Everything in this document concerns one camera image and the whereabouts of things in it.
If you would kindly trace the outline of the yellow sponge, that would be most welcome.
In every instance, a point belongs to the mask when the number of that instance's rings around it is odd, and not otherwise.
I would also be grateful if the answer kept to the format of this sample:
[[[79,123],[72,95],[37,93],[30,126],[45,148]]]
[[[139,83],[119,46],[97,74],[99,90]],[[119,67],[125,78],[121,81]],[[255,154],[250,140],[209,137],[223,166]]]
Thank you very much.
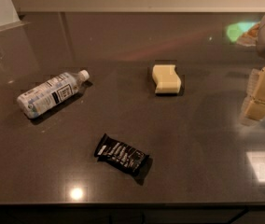
[[[156,84],[156,94],[178,94],[181,79],[175,71],[174,64],[156,64],[153,66],[152,78]]]

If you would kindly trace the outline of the black rxbar chocolate wrapper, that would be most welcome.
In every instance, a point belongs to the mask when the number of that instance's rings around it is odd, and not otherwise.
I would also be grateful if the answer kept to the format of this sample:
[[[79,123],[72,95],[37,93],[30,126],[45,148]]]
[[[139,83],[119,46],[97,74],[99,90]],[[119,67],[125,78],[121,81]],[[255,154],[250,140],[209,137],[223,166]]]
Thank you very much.
[[[94,151],[94,157],[123,173],[137,176],[149,156],[143,151],[109,137],[106,133]]]

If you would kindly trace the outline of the green and orange chip bag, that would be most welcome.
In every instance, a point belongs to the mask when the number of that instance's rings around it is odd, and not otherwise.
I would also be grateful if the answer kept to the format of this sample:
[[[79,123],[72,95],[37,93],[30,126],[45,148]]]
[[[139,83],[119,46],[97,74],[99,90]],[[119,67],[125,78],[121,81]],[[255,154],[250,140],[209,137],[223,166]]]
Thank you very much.
[[[230,24],[226,35],[230,42],[244,46],[254,47],[258,40],[259,22],[242,21]]]

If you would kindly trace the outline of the clear plastic water bottle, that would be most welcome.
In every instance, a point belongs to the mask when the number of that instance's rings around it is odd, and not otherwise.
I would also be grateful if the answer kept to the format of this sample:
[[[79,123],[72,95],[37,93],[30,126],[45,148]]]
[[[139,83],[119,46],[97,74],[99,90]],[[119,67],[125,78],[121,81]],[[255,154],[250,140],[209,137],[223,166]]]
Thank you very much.
[[[89,78],[86,70],[64,72],[21,94],[17,102],[29,119],[35,119],[77,94]]]

